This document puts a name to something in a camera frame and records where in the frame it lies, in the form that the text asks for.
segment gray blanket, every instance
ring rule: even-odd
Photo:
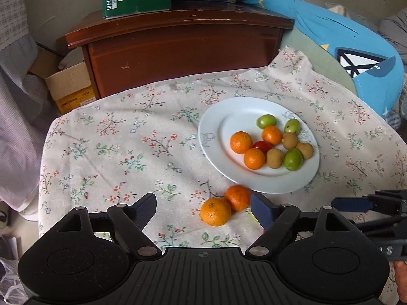
[[[407,73],[407,8],[381,21],[379,34],[400,54]]]

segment green cushion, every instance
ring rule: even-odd
[[[341,84],[357,95],[355,84],[339,62],[295,26],[292,30],[284,32],[280,48],[282,49],[285,46],[290,46],[303,52],[310,60],[315,72]]]

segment blue plush toy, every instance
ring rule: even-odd
[[[400,55],[381,36],[327,9],[299,0],[242,0],[294,19],[294,25],[327,50],[349,73],[357,95],[388,119],[404,82]]]

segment white fabric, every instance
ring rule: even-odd
[[[396,132],[350,91],[312,71],[301,52],[284,48],[266,68],[162,81],[55,120],[41,165],[40,233],[75,206],[106,211],[154,192],[157,213],[144,232],[163,250],[241,246],[244,251],[262,233],[249,209],[218,228],[199,218],[202,202],[222,196],[231,182],[204,157],[197,139],[199,120],[209,106],[244,95],[293,111],[319,144],[315,178],[294,193],[269,195],[274,203],[318,211],[334,197],[407,186],[407,145]],[[276,117],[290,119],[288,114]],[[209,146],[217,141],[205,139]],[[358,222],[377,217],[373,212],[353,215]],[[396,303],[395,291],[389,280],[383,292],[387,304]]]
[[[78,47],[70,51],[68,55],[64,57],[64,59],[58,64],[58,68],[60,70],[64,70],[76,64],[79,64],[84,60],[85,59],[83,57],[82,47]]]

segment wooden furniture top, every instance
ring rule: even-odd
[[[69,48],[76,48],[136,31],[211,23],[292,29],[294,21],[248,4],[182,1],[173,3],[172,10],[134,14],[114,19],[104,19],[102,11],[93,12],[66,34],[66,40]]]

